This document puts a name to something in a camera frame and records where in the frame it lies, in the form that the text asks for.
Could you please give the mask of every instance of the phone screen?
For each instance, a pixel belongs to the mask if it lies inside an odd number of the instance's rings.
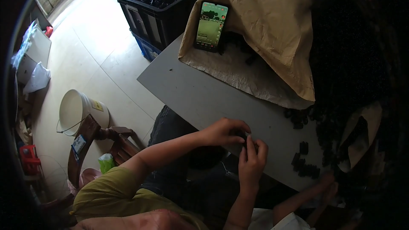
[[[217,47],[228,10],[226,6],[202,2],[196,36],[197,47],[207,50]]]

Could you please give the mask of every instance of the white cloth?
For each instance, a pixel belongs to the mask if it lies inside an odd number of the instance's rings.
[[[307,222],[294,214],[288,214],[279,223],[273,226],[272,210],[253,209],[252,222],[249,230],[315,230]]]

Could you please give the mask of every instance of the gray table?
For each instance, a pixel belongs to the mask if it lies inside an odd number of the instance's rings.
[[[321,174],[325,172],[315,122],[294,130],[291,121],[284,118],[281,106],[257,99],[180,62],[177,54],[182,36],[146,68],[138,81],[199,130],[221,117],[244,120],[252,130],[253,139],[259,138],[269,146],[264,170],[267,175],[298,191],[315,182],[309,177],[299,177],[291,165],[299,143],[307,141],[309,153],[301,158],[305,158],[307,164],[320,167]],[[227,149],[237,155],[241,147]]]

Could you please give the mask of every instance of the tiled floor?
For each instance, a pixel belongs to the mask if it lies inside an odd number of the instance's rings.
[[[33,141],[55,198],[69,192],[67,162],[74,138],[56,133],[59,105],[69,89],[103,102],[110,111],[110,125],[133,129],[144,144],[164,105],[136,80],[149,62],[141,55],[119,3],[76,1],[62,22],[58,18],[59,26],[51,35],[47,67],[51,80],[48,90],[38,91],[33,111]],[[97,159],[111,144],[94,142],[83,168],[99,169]]]

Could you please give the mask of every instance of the bucket handle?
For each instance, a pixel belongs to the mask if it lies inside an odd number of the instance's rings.
[[[82,121],[84,121],[84,119],[85,119],[85,118],[81,119],[81,121],[79,121],[78,123],[76,123],[75,125],[69,127],[68,129],[66,129],[66,130],[64,130],[64,131],[59,131],[59,130],[58,130],[58,124],[59,124],[59,122],[60,122],[60,119],[58,118],[57,125],[55,126],[55,131],[56,131],[57,133],[64,133],[64,132],[68,131],[69,129],[74,128],[76,125],[80,124]]]

